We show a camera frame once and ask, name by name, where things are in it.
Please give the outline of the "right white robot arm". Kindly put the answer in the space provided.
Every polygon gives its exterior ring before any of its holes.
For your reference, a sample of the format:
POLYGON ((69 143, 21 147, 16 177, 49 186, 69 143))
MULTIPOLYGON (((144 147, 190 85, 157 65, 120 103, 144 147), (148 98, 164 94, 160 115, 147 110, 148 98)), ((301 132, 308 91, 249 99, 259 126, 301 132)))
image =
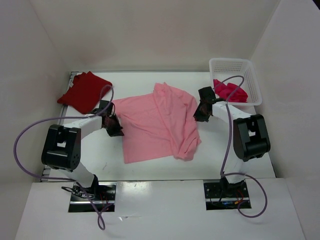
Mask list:
POLYGON ((265 119, 261 114, 244 112, 221 98, 201 100, 193 116, 197 122, 208 122, 213 116, 228 125, 219 191, 230 197, 237 191, 237 185, 249 177, 249 162, 262 158, 271 150, 265 119))

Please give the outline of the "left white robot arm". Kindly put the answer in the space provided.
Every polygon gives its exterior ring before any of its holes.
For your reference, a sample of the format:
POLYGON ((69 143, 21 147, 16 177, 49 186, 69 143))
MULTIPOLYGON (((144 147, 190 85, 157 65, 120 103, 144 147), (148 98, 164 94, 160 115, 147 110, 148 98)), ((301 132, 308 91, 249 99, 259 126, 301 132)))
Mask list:
POLYGON ((108 188, 99 185, 98 177, 82 164, 82 139, 101 129, 110 137, 124 135, 123 127, 115 114, 90 115, 68 124, 51 125, 41 155, 44 165, 62 172, 68 180, 79 184, 71 190, 74 195, 83 194, 89 200, 104 194, 108 188))

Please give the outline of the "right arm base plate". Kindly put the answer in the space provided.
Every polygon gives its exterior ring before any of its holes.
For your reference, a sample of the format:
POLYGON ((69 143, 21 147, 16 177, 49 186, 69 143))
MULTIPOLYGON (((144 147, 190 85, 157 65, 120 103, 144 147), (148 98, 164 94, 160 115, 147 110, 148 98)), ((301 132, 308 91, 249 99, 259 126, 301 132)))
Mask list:
POLYGON ((244 180, 231 184, 224 179, 203 182, 206 210, 251 209, 249 192, 244 180))

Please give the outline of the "dark red t-shirt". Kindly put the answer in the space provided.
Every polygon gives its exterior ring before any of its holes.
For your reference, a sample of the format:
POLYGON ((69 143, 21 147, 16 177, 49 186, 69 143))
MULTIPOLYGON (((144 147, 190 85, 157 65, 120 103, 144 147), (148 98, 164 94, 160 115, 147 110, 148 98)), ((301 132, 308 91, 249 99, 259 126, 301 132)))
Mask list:
POLYGON ((90 113, 111 89, 113 84, 91 71, 76 75, 72 86, 63 94, 57 103, 71 106, 81 114, 90 113))

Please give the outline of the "light pink t-shirt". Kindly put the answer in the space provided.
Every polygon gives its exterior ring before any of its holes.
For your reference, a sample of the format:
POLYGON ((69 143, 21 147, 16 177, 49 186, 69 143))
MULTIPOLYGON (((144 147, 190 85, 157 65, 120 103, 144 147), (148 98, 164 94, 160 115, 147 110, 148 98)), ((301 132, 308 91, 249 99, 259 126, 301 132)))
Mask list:
POLYGON ((124 163, 168 156, 193 160, 201 143, 194 118, 194 96, 166 83, 156 83, 152 93, 116 99, 113 103, 123 127, 124 163))

